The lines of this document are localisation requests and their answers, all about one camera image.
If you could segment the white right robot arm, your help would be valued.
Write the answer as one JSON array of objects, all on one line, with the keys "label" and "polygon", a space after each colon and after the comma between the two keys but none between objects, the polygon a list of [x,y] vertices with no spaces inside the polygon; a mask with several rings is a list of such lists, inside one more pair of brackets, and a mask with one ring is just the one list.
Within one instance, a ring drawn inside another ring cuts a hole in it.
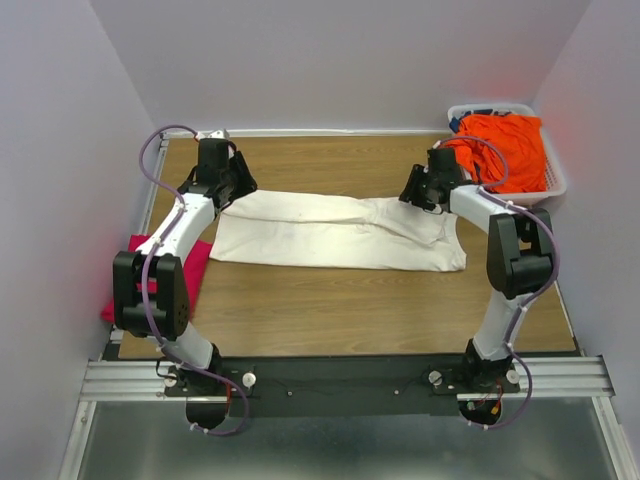
[{"label": "white right robot arm", "polygon": [[480,392],[504,379],[529,307],[555,282],[559,260],[550,215],[498,198],[465,177],[451,148],[432,148],[412,167],[399,200],[429,213],[451,213],[487,234],[491,298],[455,378]]}]

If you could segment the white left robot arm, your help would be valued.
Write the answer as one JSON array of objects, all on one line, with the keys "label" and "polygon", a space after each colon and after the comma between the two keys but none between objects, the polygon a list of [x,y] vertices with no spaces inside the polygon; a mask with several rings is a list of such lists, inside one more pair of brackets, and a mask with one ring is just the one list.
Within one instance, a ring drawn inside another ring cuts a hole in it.
[{"label": "white left robot arm", "polygon": [[236,200],[256,192],[257,183],[226,131],[197,136],[196,143],[196,165],[177,188],[141,169],[174,204],[148,240],[114,258],[113,304],[117,328],[155,341],[168,359],[188,369],[188,384],[209,395],[231,382],[221,376],[217,347],[191,325],[184,267],[204,230]]}]

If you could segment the white t shirt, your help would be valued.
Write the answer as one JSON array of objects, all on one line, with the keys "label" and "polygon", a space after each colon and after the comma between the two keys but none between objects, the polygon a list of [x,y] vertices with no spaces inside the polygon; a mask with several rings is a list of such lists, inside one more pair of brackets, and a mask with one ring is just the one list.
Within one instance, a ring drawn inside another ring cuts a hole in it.
[{"label": "white t shirt", "polygon": [[274,266],[456,272],[467,255],[453,214],[395,198],[258,190],[219,217],[210,257]]}]

